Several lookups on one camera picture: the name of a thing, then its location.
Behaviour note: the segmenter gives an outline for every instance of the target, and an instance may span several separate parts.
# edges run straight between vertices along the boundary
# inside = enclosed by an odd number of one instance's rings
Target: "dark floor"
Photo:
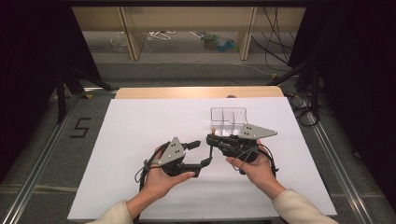
[[[254,48],[253,44],[251,48],[252,60],[260,59],[262,51]],[[169,58],[169,52],[166,51],[167,49],[162,49],[162,52],[158,53],[157,56],[147,52],[147,56],[157,57],[157,59],[160,58],[162,60],[163,58]],[[205,63],[148,63],[149,59],[145,59],[145,55],[142,55],[140,63],[128,63],[125,60],[127,53],[114,56],[110,55],[114,53],[105,51],[103,48],[98,53],[100,55],[95,54],[94,50],[92,53],[93,57],[97,59],[97,66],[103,80],[118,87],[266,85],[271,81],[271,76],[264,73],[282,73],[265,66],[265,64],[257,64],[253,61],[238,64],[214,63],[221,59],[225,60],[225,62],[237,59],[236,52],[220,55],[225,56],[225,59],[220,58],[219,55],[214,58],[207,58],[209,54],[201,52],[201,56],[206,57]],[[109,57],[111,57],[110,63],[101,61]],[[270,64],[276,68],[289,69],[282,64]],[[252,66],[260,70],[260,72],[251,68]],[[295,80],[296,78],[292,78],[282,83],[282,90],[285,93],[294,93],[293,85]],[[88,82],[83,82],[83,85],[86,87],[93,86]],[[68,211],[91,156],[106,109],[114,96],[111,93],[95,94],[91,99],[81,98],[78,100],[78,104],[64,126],[57,147],[53,151],[45,172],[39,179],[38,185],[35,187],[35,191],[24,209],[19,223],[71,223],[66,219]],[[300,98],[295,98],[292,102],[294,105],[298,105],[298,101],[301,99],[306,100],[306,97],[309,96],[301,95]],[[343,163],[351,182],[364,201],[373,221],[372,223],[396,223],[396,215],[378,185],[362,161],[352,155],[354,147],[344,133],[337,117],[332,114],[331,106],[325,103],[325,95],[322,94],[320,99],[323,107],[319,113],[319,124],[329,137],[332,147]],[[87,127],[89,130],[86,132],[85,137],[73,138],[73,135],[81,135],[84,132],[75,130],[79,119],[84,119],[80,121],[80,126]],[[6,215],[21,185],[23,185],[33,169],[36,160],[55,128],[56,121],[57,102],[52,97],[49,100],[45,114],[42,116],[40,125],[30,140],[30,144],[21,152],[7,178],[0,186],[1,218]],[[343,191],[314,128],[302,124],[301,131],[336,207],[338,216],[334,219],[339,223],[359,223],[359,219],[352,210],[348,197]],[[274,219],[272,223],[277,224],[282,223],[282,221]]]

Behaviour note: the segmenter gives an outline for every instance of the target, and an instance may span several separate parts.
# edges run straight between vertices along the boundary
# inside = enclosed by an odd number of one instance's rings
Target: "white sleeve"
[[[333,219],[321,213],[308,199],[292,189],[286,189],[273,200],[279,215],[289,224],[333,224]]]
[[[101,217],[90,224],[132,224],[134,221],[129,214],[125,201],[114,204]]]

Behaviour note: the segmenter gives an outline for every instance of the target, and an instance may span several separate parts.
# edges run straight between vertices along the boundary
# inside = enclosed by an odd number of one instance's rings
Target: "white table surface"
[[[69,213],[70,220],[92,220],[138,192],[135,173],[154,149],[177,136],[201,146],[187,150],[185,163],[209,154],[210,108],[244,107],[247,122],[275,130],[262,139],[275,158],[277,179],[295,189],[328,216],[332,201],[307,148],[286,97],[232,99],[112,100]],[[278,217],[271,201],[240,175],[214,148],[212,163],[198,178],[174,187],[147,208],[142,221],[253,220]]]

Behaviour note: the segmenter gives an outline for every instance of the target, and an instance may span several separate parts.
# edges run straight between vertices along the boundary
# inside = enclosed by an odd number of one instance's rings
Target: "hand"
[[[257,143],[259,145],[262,144],[260,140],[257,140]],[[263,146],[260,146],[259,149],[266,151]],[[247,178],[271,200],[276,198],[277,195],[285,190],[285,188],[274,177],[270,161],[261,153],[259,153],[259,156],[255,161],[250,163],[244,163],[243,161],[232,157],[228,157],[226,161],[243,170],[247,174]]]
[[[158,153],[155,160],[158,160],[161,154],[162,153]],[[169,176],[162,168],[150,169],[148,171],[145,186],[136,196],[126,203],[131,218],[135,219],[149,205],[163,198],[172,187],[190,179],[194,175],[194,172],[187,172],[181,175]]]

